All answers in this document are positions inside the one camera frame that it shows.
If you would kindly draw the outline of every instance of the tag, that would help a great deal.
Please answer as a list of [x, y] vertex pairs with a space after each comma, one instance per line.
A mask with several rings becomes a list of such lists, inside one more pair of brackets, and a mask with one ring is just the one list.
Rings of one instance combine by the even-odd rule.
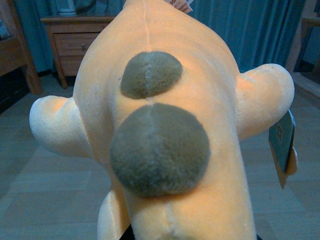
[[282, 188], [289, 175], [298, 170], [298, 156], [294, 148], [295, 119], [289, 110], [269, 129], [269, 144], [276, 172]]
[[194, 0], [165, 0], [165, 1], [185, 14], [193, 11], [189, 4], [191, 4]]

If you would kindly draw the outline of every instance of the wooden nightstand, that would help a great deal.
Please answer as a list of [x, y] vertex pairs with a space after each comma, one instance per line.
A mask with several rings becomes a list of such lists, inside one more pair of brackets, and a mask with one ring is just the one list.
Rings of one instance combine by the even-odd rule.
[[41, 18], [45, 23], [54, 63], [64, 89], [67, 88], [66, 76], [77, 75], [89, 46], [114, 18], [89, 14]]

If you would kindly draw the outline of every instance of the plush toy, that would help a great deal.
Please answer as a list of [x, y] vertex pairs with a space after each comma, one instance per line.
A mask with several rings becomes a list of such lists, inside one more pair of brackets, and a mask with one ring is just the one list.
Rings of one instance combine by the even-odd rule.
[[288, 72], [240, 73], [224, 41], [164, 0], [127, 0], [88, 49], [73, 97], [30, 112], [34, 137], [97, 160], [111, 190], [98, 239], [254, 240], [239, 140], [289, 109]]

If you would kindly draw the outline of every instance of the gray felt patch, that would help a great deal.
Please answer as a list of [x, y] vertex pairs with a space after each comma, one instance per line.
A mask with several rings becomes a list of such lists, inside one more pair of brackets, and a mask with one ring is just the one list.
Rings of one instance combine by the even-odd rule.
[[120, 85], [131, 99], [145, 99], [167, 91], [182, 75], [181, 63], [163, 51], [141, 52], [127, 64]]
[[111, 165], [123, 186], [142, 197], [182, 194], [203, 176], [208, 136], [194, 115], [156, 103], [134, 111], [115, 132]]

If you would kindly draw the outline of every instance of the tiled floor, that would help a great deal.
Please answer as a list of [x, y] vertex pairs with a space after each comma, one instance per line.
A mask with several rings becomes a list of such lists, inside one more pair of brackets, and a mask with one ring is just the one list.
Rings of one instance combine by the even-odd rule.
[[[50, 76], [45, 95], [71, 97]], [[28, 94], [0, 115], [0, 239], [94, 240], [99, 207], [110, 182], [85, 158], [55, 155], [35, 142]], [[296, 90], [299, 171], [281, 189], [263, 132], [241, 143], [257, 234], [263, 240], [320, 239], [320, 100]]]

